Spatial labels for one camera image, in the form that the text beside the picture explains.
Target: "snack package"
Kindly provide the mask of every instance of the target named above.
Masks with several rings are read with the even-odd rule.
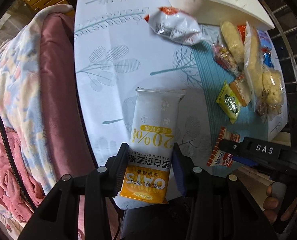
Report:
[[[257,32],[248,24],[248,22],[246,23],[245,34],[244,73],[250,88],[251,101],[253,106],[256,106],[256,101],[258,98],[261,98],[263,91],[263,63],[260,55]]]
[[[238,29],[238,31],[240,32],[242,41],[243,41],[243,43],[244,43],[244,41],[245,41],[245,30],[246,30],[246,25],[239,25],[239,26],[237,27],[237,29]]]
[[[263,68],[263,88],[266,94],[266,102],[270,107],[282,106],[284,97],[282,86],[282,76],[278,70],[264,65]]]
[[[268,51],[263,52],[263,60],[264,64],[268,67],[274,68],[273,62],[272,62],[272,55]]]
[[[227,47],[233,55],[237,64],[244,62],[244,44],[237,27],[231,22],[223,22],[221,24],[221,32]]]
[[[121,196],[167,203],[178,105],[185,90],[136,89],[128,164]]]
[[[230,140],[233,142],[239,142],[240,140],[240,135],[235,134],[235,133],[231,133],[229,131],[227,131],[227,129],[222,126],[221,130],[219,132],[219,135],[217,137],[217,141],[215,144],[215,147],[212,151],[212,154],[207,162],[207,166],[227,166],[227,167],[231,167],[233,160],[232,160],[232,154],[231,153],[227,153],[227,152],[223,152],[218,148],[218,144],[221,140],[226,139],[226,140]]]
[[[263,94],[256,102],[255,112],[261,117],[262,123],[265,123],[268,117],[269,106],[266,102],[267,96]]]
[[[272,50],[272,44],[269,36],[266,34],[266,32],[256,30],[259,38],[259,42],[261,44],[262,51],[271,51]]]
[[[226,81],[224,82],[221,92],[215,102],[219,104],[224,113],[229,117],[230,122],[233,124],[236,121],[242,106]]]
[[[231,71],[235,76],[238,76],[240,73],[238,71],[238,65],[228,51],[228,49],[223,45],[220,44],[218,39],[217,42],[213,43],[212,46],[214,60],[222,66],[227,71]]]
[[[240,74],[233,82],[230,83],[229,87],[236,95],[242,106],[247,106],[250,102],[250,88],[248,87],[245,76]]]
[[[204,31],[197,20],[174,7],[156,8],[144,19],[153,31],[165,38],[183,45],[194,45],[205,40]]]

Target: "floral blanket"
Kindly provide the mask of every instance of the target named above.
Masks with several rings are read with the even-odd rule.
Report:
[[[56,176],[41,113],[41,29],[47,15],[71,9],[71,5],[60,4],[41,10],[14,39],[0,46],[0,115],[4,126],[18,133],[25,166],[45,194],[55,185]]]

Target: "red wrapper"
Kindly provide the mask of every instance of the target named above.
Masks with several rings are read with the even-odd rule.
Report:
[[[245,41],[245,30],[246,30],[246,25],[239,25],[239,26],[237,27],[237,29],[238,29],[238,31],[240,32],[241,37],[242,37],[242,41],[243,41],[243,43],[244,43],[244,41]]]
[[[239,142],[240,135],[231,133],[222,126],[219,132],[215,147],[212,151],[212,154],[207,162],[207,166],[227,166],[231,167],[233,163],[233,155],[231,153],[223,152],[218,148],[218,144],[221,140],[226,139],[234,142]]]

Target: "round table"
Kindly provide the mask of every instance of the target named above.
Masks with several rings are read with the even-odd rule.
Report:
[[[135,89],[186,89],[180,103],[176,141],[184,155],[218,176],[238,167],[207,167],[221,126],[243,137],[272,140],[287,123],[287,104],[282,113],[263,124],[250,106],[235,122],[215,100],[225,80],[234,76],[213,60],[211,44],[219,27],[202,28],[208,40],[188,47],[156,35],[143,17],[150,8],[170,6],[168,0],[78,0],[74,50],[76,81],[83,118],[98,165],[129,143],[135,108]],[[275,49],[275,69],[281,69]],[[166,198],[179,197],[171,170]],[[114,198],[121,209],[148,203],[121,196]]]

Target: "screw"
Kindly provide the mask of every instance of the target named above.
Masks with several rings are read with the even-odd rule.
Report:
[[[97,171],[98,171],[99,173],[106,172],[106,170],[107,170],[107,168],[106,168],[105,166],[100,166],[100,167],[97,168]]]
[[[68,181],[70,179],[71,179],[71,175],[69,175],[69,174],[65,174],[65,175],[62,176],[63,181]]]
[[[194,173],[201,173],[201,172],[202,172],[202,168],[195,166],[195,167],[192,169],[192,171],[193,171]]]
[[[228,176],[228,179],[231,180],[231,181],[237,181],[237,177],[236,177],[236,175],[234,175],[234,174],[230,174],[230,175]]]

